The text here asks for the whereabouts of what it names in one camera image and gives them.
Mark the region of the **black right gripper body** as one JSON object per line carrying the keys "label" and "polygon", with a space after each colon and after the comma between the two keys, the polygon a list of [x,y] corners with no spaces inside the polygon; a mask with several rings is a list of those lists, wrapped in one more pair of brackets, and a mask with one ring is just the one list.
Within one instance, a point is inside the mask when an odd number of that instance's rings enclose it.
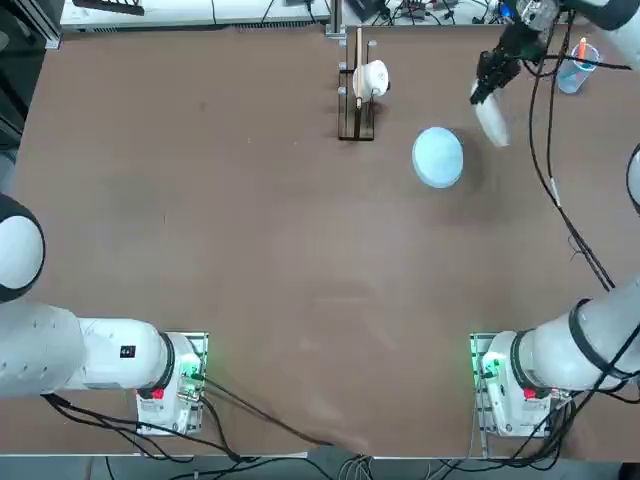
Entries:
{"label": "black right gripper body", "polygon": [[544,45],[540,40],[540,31],[522,23],[512,23],[500,37],[499,50],[511,58],[538,63],[543,57]]}

